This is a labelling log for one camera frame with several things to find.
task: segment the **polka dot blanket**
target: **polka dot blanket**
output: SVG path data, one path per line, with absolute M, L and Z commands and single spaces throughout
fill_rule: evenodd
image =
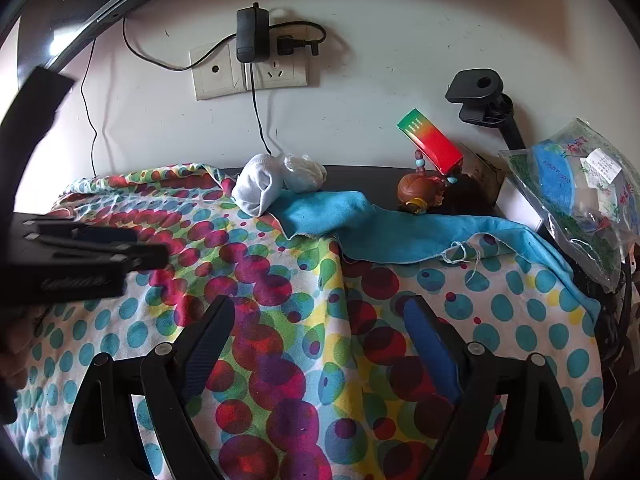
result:
M 245 215 L 229 198 L 233 184 L 191 164 L 81 180 L 60 199 L 77 219 L 167 244 L 171 258 L 163 270 L 130 274 L 124 297 L 57 304 L 36 329 L 9 434 L 41 478 L 56 477 L 94 355 L 141 356 L 175 340 L 218 294 L 233 298 L 236 324 L 186 411 L 230 480 L 418 478 L 452 406 L 405 332 L 410 294 L 499 356 L 546 356 L 588 477 L 602 426 L 593 325 L 546 267 L 483 234 L 450 251 L 455 263 L 347 262 L 331 237 L 287 240 L 270 215 Z M 505 405 L 495 399 L 471 478 L 487 470 Z M 150 467 L 168 479 L 145 399 L 134 407 Z

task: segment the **power outlet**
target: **power outlet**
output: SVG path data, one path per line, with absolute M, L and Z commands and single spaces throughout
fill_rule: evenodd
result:
M 209 43 L 192 48 L 189 51 L 191 62 L 200 59 L 213 46 L 214 43 Z M 242 63 L 236 58 L 236 40 L 221 46 L 204 63 L 192 68 L 191 73 L 197 101 L 247 90 Z
M 271 40 L 271 57 L 265 62 L 254 63 L 255 89 L 307 86 L 307 49 L 296 48 L 292 56 L 278 56 L 276 44 L 276 38 L 278 36 L 293 36 L 299 40 L 306 40 L 306 26 L 290 25 L 289 27 L 272 28 L 269 34 Z M 247 81 L 246 88 L 251 90 L 249 64 L 244 66 L 244 71 L 244 76 Z

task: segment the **blue cloth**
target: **blue cloth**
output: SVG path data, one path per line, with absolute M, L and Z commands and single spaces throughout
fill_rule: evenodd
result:
M 478 233 L 491 234 L 524 259 L 547 266 L 594 323 L 600 313 L 600 303 L 578 290 L 571 267 L 555 248 L 526 226 L 503 218 L 414 216 L 371 205 L 357 191 L 296 194 L 283 190 L 269 212 L 288 238 L 334 234 L 346 256 L 379 264 L 429 260 L 449 249 L 452 242 L 465 242 Z

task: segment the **clear plastic bag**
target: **clear plastic bag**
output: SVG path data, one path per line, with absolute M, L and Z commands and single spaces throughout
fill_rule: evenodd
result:
M 633 165 L 581 120 L 528 150 L 500 156 L 558 246 L 614 290 L 620 247 L 640 239 L 640 176 Z
M 282 175 L 287 189 L 295 193 L 317 191 L 326 180 L 326 170 L 322 164 L 310 156 L 291 155 L 282 157 Z

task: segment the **black cable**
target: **black cable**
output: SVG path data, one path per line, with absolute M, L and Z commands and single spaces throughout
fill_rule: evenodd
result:
M 260 130 L 260 138 L 262 139 L 262 143 L 264 144 L 264 149 L 267 150 L 269 155 L 273 155 L 271 150 L 267 146 L 267 142 L 264 140 L 264 134 L 262 132 L 262 123 L 260 122 L 260 115 L 258 115 L 258 105 L 255 102 L 255 84 L 254 84 L 254 64 L 249 63 L 249 74 L 251 76 L 251 97 L 254 98 L 254 110 L 255 110 L 255 118 L 258 119 L 258 129 Z
M 135 51 L 133 49 L 133 47 L 129 44 L 129 40 L 127 39 L 127 33 L 125 32 L 124 29 L 124 23 L 125 23 L 126 18 L 122 19 L 122 39 L 124 40 L 124 44 L 127 45 L 127 48 L 131 51 L 131 53 L 136 56 L 139 57 L 140 59 L 147 61 L 149 63 L 152 63 L 156 66 L 159 66 L 160 68 L 164 68 L 166 70 L 171 70 L 172 72 L 184 72 L 185 70 L 191 70 L 192 68 L 197 67 L 200 63 L 202 63 L 204 60 L 207 59 L 207 57 L 209 57 L 211 54 L 213 54 L 213 52 L 215 50 L 217 50 L 219 47 L 221 47 L 222 45 L 224 45 L 227 41 L 232 40 L 233 38 L 235 38 L 235 34 L 229 34 L 226 38 L 220 40 L 219 42 L 217 42 L 212 48 L 209 49 L 209 51 L 202 56 L 199 60 L 191 63 L 189 66 L 185 66 L 185 67 L 177 67 L 177 66 L 170 66 L 167 64 L 164 64 L 160 61 L 156 61 L 155 59 L 151 59 L 150 57 L 145 57 L 142 54 L 140 54 L 139 52 Z
M 94 48 L 95 48 L 95 38 L 94 38 L 94 42 L 91 44 L 89 61 L 86 64 L 86 70 L 84 71 L 84 77 L 82 78 L 82 83 L 80 83 L 80 95 L 82 96 L 82 101 L 84 101 L 84 110 L 86 111 L 86 120 L 89 121 L 89 126 L 91 126 L 91 129 L 94 131 L 94 140 L 91 143 L 91 168 L 92 170 L 94 170 L 94 177 L 96 177 L 98 175 L 97 173 L 95 173 L 95 166 L 94 166 L 94 146 L 95 146 L 95 139 L 98 138 L 98 130 L 95 129 L 94 124 L 91 122 L 91 117 L 89 117 L 89 107 L 86 104 L 86 97 L 84 97 L 84 82 L 86 81 L 86 75 L 89 73 L 91 60 L 94 57 Z
M 209 51 L 204 56 L 202 56 L 197 61 L 191 63 L 189 66 L 177 67 L 177 66 L 170 66 L 170 65 L 167 65 L 167 64 L 165 64 L 165 63 L 163 63 L 161 61 L 157 61 L 155 59 L 151 59 L 150 57 L 143 56 L 142 54 L 137 52 L 135 49 L 133 49 L 133 47 L 129 44 L 129 40 L 127 39 L 127 33 L 126 33 L 125 27 L 124 27 L 125 21 L 126 21 L 126 18 L 123 18 L 122 19 L 122 39 L 124 40 L 124 43 L 125 43 L 125 45 L 127 45 L 127 48 L 130 50 L 130 52 L 134 56 L 139 57 L 143 61 L 152 63 L 152 64 L 154 64 L 156 66 L 159 66 L 160 68 L 164 68 L 166 70 L 171 70 L 172 72 L 184 72 L 185 70 L 191 70 L 192 68 L 197 67 L 200 63 L 202 63 L 204 60 L 206 60 L 207 57 L 209 57 L 217 49 L 219 49 L 219 47 L 224 45 L 227 41 L 232 40 L 236 36 L 235 34 L 229 34 L 226 38 L 223 38 L 222 40 L 217 42 L 212 48 L 209 49 Z M 275 23 L 274 25 L 270 25 L 269 28 L 270 29 L 271 28 L 281 28 L 281 27 L 287 27 L 288 25 L 306 25 L 308 27 L 316 28 L 317 30 L 322 32 L 322 38 L 320 38 L 319 40 L 313 40 L 313 42 L 320 44 L 324 40 L 326 40 L 326 30 L 324 29 L 324 27 L 322 25 L 319 25 L 318 23 L 314 23 L 314 22 L 305 22 L 305 21 L 297 20 L 297 21 L 294 21 L 294 22 Z

